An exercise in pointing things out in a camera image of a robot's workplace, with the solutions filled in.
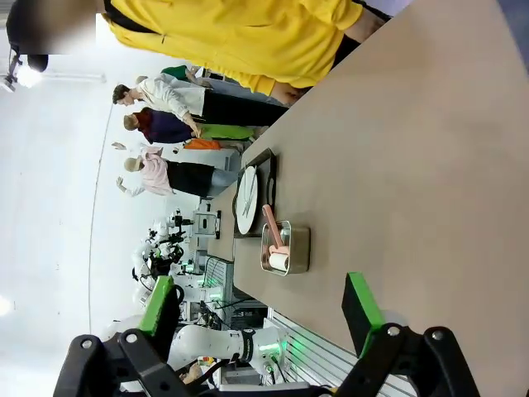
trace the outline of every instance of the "white shirt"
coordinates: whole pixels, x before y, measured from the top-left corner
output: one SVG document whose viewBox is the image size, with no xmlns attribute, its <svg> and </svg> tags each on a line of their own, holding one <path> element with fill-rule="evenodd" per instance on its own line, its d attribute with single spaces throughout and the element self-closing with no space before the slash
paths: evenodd
<svg viewBox="0 0 529 397">
<path fill-rule="evenodd" d="M 153 79 L 145 79 L 136 87 L 144 94 L 149 108 L 173 113 L 180 120 L 187 112 L 202 116 L 204 87 L 198 87 L 162 73 Z"/>
</svg>

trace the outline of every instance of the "black tray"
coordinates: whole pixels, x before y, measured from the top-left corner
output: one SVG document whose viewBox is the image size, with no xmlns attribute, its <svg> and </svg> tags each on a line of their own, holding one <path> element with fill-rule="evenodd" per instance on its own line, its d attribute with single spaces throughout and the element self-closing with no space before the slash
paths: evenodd
<svg viewBox="0 0 529 397">
<path fill-rule="evenodd" d="M 237 224 L 236 204 L 237 195 L 239 194 L 239 186 L 241 184 L 242 175 L 245 169 L 239 172 L 239 179 L 237 180 L 237 194 L 231 203 L 231 211 L 235 218 L 234 238 L 248 238 L 261 237 L 263 234 L 263 226 L 266 223 L 265 216 L 261 210 L 263 205 L 268 204 L 274 209 L 275 201 L 275 176 L 277 171 L 277 158 L 270 149 L 266 149 L 260 155 L 249 162 L 246 167 L 255 167 L 257 175 L 257 207 L 255 210 L 254 221 L 251 224 L 250 230 L 246 234 L 241 234 L 239 225 Z"/>
</svg>

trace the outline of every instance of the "yellow shirt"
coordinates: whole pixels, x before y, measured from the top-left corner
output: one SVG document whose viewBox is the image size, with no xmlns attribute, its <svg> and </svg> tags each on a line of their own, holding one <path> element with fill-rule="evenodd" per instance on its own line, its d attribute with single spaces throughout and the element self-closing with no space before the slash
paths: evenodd
<svg viewBox="0 0 529 397">
<path fill-rule="evenodd" d="M 351 0 L 112 0 L 126 17 L 159 34 L 110 22 L 128 46 L 189 60 L 252 91 L 275 81 L 311 87 L 332 67 L 343 30 L 362 6 Z"/>
</svg>

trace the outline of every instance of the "metal container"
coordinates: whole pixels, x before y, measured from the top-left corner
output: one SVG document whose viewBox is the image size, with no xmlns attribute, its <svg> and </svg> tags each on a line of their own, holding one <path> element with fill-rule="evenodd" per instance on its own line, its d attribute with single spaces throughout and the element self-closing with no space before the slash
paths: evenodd
<svg viewBox="0 0 529 397">
<path fill-rule="evenodd" d="M 286 265 L 287 271 L 274 269 L 269 264 L 270 252 L 268 247 L 274 244 L 274 238 L 268 224 L 263 226 L 261 237 L 261 269 L 281 276 L 306 272 L 310 262 L 311 229 L 293 226 L 289 221 L 278 221 L 277 225 L 283 244 L 290 250 Z"/>
</svg>

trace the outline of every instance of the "black skirt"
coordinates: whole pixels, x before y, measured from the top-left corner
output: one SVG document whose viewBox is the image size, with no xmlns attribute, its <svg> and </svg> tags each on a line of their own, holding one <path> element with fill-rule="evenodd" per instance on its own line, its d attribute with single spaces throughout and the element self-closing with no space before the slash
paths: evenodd
<svg viewBox="0 0 529 397">
<path fill-rule="evenodd" d="M 198 197 L 207 197 L 214 170 L 215 167 L 211 165 L 167 161 L 167 177 L 171 188 Z"/>
</svg>

